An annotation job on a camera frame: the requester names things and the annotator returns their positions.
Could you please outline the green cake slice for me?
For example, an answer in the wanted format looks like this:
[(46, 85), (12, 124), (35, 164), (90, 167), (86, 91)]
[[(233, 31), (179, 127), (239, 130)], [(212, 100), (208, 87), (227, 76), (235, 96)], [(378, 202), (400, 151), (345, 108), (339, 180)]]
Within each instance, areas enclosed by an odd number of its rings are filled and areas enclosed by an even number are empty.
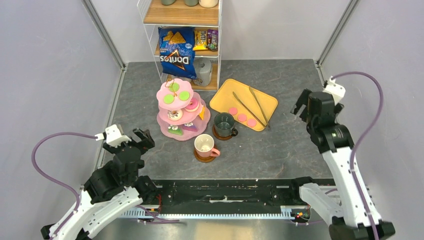
[(178, 125), (169, 125), (168, 132), (173, 135), (182, 136), (183, 131)]

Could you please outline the green sandwich cookie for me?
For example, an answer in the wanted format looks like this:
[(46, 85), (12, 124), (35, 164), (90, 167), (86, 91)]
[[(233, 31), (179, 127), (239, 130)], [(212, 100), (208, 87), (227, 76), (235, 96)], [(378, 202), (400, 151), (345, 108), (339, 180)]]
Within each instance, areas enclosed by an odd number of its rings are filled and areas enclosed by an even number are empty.
[(180, 85), (177, 82), (171, 82), (168, 85), (168, 90), (172, 93), (177, 92), (179, 90), (179, 88), (180, 88)]
[(190, 98), (191, 94), (188, 91), (181, 91), (178, 95), (178, 98), (181, 101), (187, 101)]
[(173, 94), (166, 94), (163, 97), (163, 102), (167, 105), (172, 104), (175, 100), (175, 96)]

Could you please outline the brown round coaster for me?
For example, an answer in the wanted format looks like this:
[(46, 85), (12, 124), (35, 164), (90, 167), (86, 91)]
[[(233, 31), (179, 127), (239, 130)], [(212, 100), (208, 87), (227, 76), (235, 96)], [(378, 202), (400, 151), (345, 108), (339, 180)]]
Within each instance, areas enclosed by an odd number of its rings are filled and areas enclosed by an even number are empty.
[(215, 156), (202, 157), (196, 150), (193, 151), (193, 154), (194, 157), (201, 163), (210, 163), (216, 158)]
[(213, 133), (213, 135), (218, 139), (218, 140), (221, 140), (221, 141), (227, 141), (227, 140), (229, 140), (229, 139), (231, 139), (233, 136), (232, 135), (229, 135), (229, 136), (226, 136), (226, 137), (222, 137), (222, 136), (220, 136), (218, 133), (217, 133), (217, 131), (216, 131), (216, 129), (213, 127), (212, 128), (212, 133)]

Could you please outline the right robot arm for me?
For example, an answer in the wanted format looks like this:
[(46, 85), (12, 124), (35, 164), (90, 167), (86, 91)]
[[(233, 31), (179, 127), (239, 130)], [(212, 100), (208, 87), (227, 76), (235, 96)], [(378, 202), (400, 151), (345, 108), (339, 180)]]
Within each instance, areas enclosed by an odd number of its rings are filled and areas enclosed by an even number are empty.
[(328, 225), (332, 240), (387, 240), (395, 235), (392, 222), (382, 219), (362, 179), (354, 154), (356, 144), (345, 125), (336, 122), (343, 109), (333, 95), (304, 89), (290, 111), (306, 130), (329, 167), (341, 204), (332, 200), (311, 177), (292, 180), (289, 200), (309, 204)]

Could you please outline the purple cake slice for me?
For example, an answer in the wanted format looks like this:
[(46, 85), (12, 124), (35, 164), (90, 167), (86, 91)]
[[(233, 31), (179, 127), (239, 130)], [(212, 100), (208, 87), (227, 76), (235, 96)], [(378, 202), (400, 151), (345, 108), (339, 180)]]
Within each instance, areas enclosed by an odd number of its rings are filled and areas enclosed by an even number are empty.
[(182, 127), (183, 130), (190, 131), (190, 132), (197, 132), (198, 131), (198, 128), (195, 126), (195, 124), (193, 122), (185, 123), (181, 127)]

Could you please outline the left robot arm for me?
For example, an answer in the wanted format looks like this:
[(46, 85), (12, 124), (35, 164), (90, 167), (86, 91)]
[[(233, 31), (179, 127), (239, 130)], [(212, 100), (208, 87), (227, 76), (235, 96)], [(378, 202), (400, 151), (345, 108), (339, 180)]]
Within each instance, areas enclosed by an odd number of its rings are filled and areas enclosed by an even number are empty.
[[(75, 203), (57, 222), (41, 228), (45, 240), (91, 240), (105, 226), (130, 208), (152, 204), (157, 198), (157, 187), (147, 176), (140, 176), (145, 166), (141, 156), (155, 147), (150, 131), (135, 128), (132, 131), (139, 141), (124, 134), (119, 124), (107, 127), (104, 132), (88, 135), (77, 132), (59, 132), (40, 140), (32, 150), (31, 163), (44, 178), (58, 184), (75, 196)], [(58, 136), (78, 136), (102, 141), (102, 147), (113, 159), (96, 169), (79, 191), (40, 169), (35, 156), (47, 140)]]

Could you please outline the yellow cake slice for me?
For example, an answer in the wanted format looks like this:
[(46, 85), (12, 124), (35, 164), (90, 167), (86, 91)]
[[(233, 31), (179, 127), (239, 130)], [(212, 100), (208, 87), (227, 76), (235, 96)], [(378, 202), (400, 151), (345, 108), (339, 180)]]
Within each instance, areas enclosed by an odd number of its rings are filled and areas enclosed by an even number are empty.
[(205, 119), (205, 111), (206, 111), (206, 107), (203, 105), (201, 112), (199, 113), (199, 118), (203, 121)]

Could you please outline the metal serving tongs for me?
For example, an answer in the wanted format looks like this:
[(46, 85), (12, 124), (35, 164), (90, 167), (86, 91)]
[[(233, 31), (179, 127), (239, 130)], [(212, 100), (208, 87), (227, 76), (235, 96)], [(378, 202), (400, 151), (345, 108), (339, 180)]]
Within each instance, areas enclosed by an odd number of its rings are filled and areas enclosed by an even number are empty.
[(251, 87), (247, 87), (247, 91), (237, 93), (231, 92), (234, 99), (264, 128), (270, 129), (269, 120), (265, 114), (265, 109), (259, 101), (258, 95)]

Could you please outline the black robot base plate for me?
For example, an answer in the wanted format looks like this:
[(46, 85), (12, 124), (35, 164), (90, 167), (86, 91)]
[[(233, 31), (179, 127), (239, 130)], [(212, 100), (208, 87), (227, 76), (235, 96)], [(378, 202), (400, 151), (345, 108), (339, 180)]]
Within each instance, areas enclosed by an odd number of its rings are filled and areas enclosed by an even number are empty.
[(284, 179), (161, 179), (155, 196), (142, 203), (162, 214), (276, 214), (281, 206), (305, 207), (300, 183)]

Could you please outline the pink frosted donut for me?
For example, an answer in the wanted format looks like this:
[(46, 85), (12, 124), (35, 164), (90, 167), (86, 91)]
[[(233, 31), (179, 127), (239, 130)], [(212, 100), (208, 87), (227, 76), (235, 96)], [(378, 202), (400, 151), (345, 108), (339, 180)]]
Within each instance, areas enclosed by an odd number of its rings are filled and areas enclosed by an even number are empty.
[(195, 112), (195, 111), (197, 111), (197, 109), (199, 108), (199, 105), (200, 105), (200, 103), (199, 103), (199, 101), (195, 98), (195, 97), (193, 97), (191, 100), (190, 100), (190, 102), (189, 102), (189, 104), (184, 108), (187, 112)]

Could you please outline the chocolate white donut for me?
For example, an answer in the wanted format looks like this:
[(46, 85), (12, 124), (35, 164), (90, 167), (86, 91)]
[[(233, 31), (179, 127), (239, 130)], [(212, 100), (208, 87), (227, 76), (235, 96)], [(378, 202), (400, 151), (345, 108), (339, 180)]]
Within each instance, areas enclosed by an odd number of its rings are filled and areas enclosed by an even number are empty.
[(167, 116), (168, 119), (171, 121), (178, 121), (183, 117), (183, 111), (182, 109), (177, 109), (177, 110), (168, 110), (167, 111)]

